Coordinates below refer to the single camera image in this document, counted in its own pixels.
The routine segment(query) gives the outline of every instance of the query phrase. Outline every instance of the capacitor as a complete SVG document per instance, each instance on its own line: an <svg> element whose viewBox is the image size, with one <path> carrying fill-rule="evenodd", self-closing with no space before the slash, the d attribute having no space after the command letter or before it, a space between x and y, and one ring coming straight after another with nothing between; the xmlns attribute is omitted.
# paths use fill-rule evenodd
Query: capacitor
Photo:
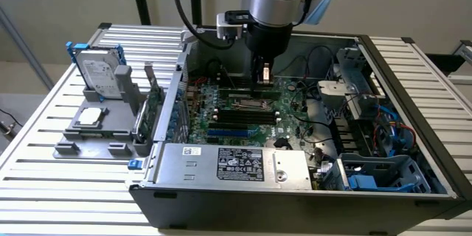
<svg viewBox="0 0 472 236"><path fill-rule="evenodd" d="M299 126L295 128L295 136L298 138L301 138L301 127Z"/></svg>
<svg viewBox="0 0 472 236"><path fill-rule="evenodd" d="M293 106L294 111L297 112L297 110L298 110L298 103L297 103L297 102L293 102L291 106Z"/></svg>
<svg viewBox="0 0 472 236"><path fill-rule="evenodd" d="M307 129L307 136L311 136L314 134L314 127L310 127Z"/></svg>
<svg viewBox="0 0 472 236"><path fill-rule="evenodd" d="M307 101L306 100L302 101L302 111L303 112L309 111L309 106L307 106Z"/></svg>
<svg viewBox="0 0 472 236"><path fill-rule="evenodd" d="M293 92L294 92L294 91L297 90L297 87L295 87L294 85L289 85L289 86L287 86L287 89L289 89L289 91L293 91Z"/></svg>

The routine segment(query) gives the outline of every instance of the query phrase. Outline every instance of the floor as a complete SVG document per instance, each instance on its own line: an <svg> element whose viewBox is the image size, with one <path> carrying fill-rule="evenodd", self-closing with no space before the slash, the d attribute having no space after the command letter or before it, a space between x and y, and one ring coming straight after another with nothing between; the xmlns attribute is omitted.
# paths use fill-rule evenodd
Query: floor
<svg viewBox="0 0 472 236"><path fill-rule="evenodd" d="M54 82L61 79L69 65L45 64ZM0 61L0 108L11 113L21 123L26 123L38 106L41 105L49 90L29 63ZM0 121L10 125L14 120L0 112ZM0 137L0 155L10 142Z"/></svg>

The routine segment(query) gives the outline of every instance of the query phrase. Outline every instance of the green circuit board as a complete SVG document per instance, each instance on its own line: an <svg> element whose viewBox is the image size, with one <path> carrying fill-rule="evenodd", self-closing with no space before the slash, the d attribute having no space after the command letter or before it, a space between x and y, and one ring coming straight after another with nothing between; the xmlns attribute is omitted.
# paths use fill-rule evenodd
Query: green circuit board
<svg viewBox="0 0 472 236"><path fill-rule="evenodd" d="M194 94L189 100L190 112L191 112L191 131L190 141L193 144L219 144L219 145L245 145L245 146L269 146L269 143L274 143L279 138L290 139L293 146L301 146L301 139L297 138L297 127L301 126L302 130L306 130L307 125L294 117L294 109L291 108L291 101L297 95L295 91L290 91L287 88L290 85L297 85L297 82L290 79L278 78L275 80L274 87L266 93L269 99L258 99L262 102L262 107L243 107L242 102L249 99L238 97L222 97L222 90L219 85L213 84L211 81L202 84L199 87L194 87ZM281 95L279 99L270 99L273 94ZM294 102L301 103L303 96L299 93ZM210 129L210 123L215 123L214 110L251 110L251 111L275 111L279 112L278 117L281 121L277 125L269 124L250 124L249 138L239 137L218 137L219 143L207 142L207 131ZM298 117L307 118L307 112L297 112Z"/></svg>

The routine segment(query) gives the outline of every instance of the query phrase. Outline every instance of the metal case panel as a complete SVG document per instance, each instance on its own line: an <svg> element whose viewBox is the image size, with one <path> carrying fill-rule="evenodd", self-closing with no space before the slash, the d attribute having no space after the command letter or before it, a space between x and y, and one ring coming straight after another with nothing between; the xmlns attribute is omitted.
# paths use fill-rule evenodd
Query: metal case panel
<svg viewBox="0 0 472 236"><path fill-rule="evenodd" d="M398 235L459 204L357 193L153 190L138 185L130 192L161 229Z"/></svg>

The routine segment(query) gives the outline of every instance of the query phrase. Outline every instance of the sticker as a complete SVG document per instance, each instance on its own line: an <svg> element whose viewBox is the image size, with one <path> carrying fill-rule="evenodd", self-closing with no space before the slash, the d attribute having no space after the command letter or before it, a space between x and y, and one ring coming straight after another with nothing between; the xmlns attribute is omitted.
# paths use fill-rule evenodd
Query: sticker
<svg viewBox="0 0 472 236"><path fill-rule="evenodd" d="M183 155L201 155L202 154L202 148L195 147L195 146L186 146Z"/></svg>
<svg viewBox="0 0 472 236"><path fill-rule="evenodd" d="M265 182L263 150L221 148L217 177L227 181Z"/></svg>
<svg viewBox="0 0 472 236"><path fill-rule="evenodd" d="M105 98L122 98L113 67L103 61L85 60L86 73L97 92Z"/></svg>

